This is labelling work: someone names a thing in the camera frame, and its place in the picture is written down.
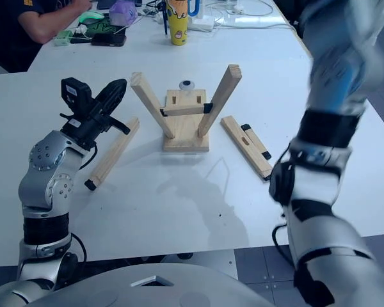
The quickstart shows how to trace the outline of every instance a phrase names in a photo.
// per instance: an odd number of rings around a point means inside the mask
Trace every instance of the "yellow cup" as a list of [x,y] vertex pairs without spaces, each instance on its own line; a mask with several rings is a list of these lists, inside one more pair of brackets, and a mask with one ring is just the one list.
[[196,0],[194,12],[188,11],[189,0],[166,0],[171,42],[176,46],[186,43],[188,15],[195,16],[199,11],[199,0]]

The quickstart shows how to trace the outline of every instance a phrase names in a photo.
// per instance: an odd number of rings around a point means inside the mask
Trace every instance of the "person's hand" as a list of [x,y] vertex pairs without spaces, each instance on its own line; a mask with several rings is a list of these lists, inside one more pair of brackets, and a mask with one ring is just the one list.
[[90,0],[72,0],[71,5],[75,6],[81,13],[84,13],[92,8]]

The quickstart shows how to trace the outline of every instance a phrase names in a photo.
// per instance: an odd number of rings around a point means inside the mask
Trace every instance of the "black phone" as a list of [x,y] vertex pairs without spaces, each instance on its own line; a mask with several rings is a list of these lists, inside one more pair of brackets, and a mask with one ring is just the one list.
[[91,44],[96,46],[121,47],[124,45],[126,39],[127,37],[125,35],[97,33],[92,38]]

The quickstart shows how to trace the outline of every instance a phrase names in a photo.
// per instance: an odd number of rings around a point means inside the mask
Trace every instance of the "desk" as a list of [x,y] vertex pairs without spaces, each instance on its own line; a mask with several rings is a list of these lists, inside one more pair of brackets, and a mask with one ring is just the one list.
[[[261,17],[264,25],[285,23],[272,0],[266,2],[275,9],[271,15]],[[259,7],[256,13],[267,12],[262,11],[262,4],[256,0],[243,0],[242,3],[248,9]],[[92,46],[89,43],[57,47],[51,41],[41,48],[29,71],[88,69],[104,65],[124,67],[131,61],[142,63],[143,67],[161,62],[179,67],[191,62],[226,64],[241,60],[308,58],[290,29],[220,29],[214,33],[188,31],[187,44],[176,47],[171,44],[169,35],[164,35],[162,24],[145,17],[127,29],[125,35],[127,41],[122,48]]]
[[[91,193],[83,183],[117,132],[101,134],[99,155],[75,180],[70,229],[85,242],[89,260],[273,244],[271,231],[282,222],[282,210],[270,198],[268,184],[223,130],[220,118],[232,114],[239,123],[249,123],[271,152],[273,164],[298,130],[310,61],[238,63],[243,78],[212,126],[211,149],[205,154],[162,152],[162,130],[127,89],[113,116],[122,121],[138,116],[137,135],[103,185]],[[162,69],[164,63],[148,67],[128,62],[99,70],[0,75],[0,265],[15,265],[18,259],[22,212],[17,188],[28,168],[28,152],[65,123],[58,113],[70,113],[60,97],[60,79],[78,78],[95,96],[111,80],[128,79],[142,70],[163,103],[166,90],[176,89],[183,79],[191,79],[212,97],[226,65],[184,65],[164,77]],[[382,234],[384,123],[370,105],[351,145],[355,152],[334,211],[361,235]],[[287,243],[285,232],[278,239]]]

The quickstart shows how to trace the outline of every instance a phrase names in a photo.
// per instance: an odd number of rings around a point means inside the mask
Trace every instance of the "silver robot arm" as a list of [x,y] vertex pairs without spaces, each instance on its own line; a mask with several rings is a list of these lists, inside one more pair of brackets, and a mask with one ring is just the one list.
[[384,78],[375,46],[383,26],[384,1],[314,1],[303,11],[303,40],[314,59],[310,95],[269,192],[287,220],[294,284],[312,306],[384,307],[383,271],[357,231],[332,212],[365,100]]
[[19,186],[24,216],[19,269],[15,283],[0,287],[0,306],[24,306],[71,281],[78,258],[69,253],[72,234],[68,212],[74,177],[83,157],[97,153],[95,139],[115,126],[124,134],[129,128],[110,114],[126,91],[125,79],[109,83],[95,98],[87,84],[74,78],[61,81],[61,96],[73,115],[50,132],[29,153],[29,168]]

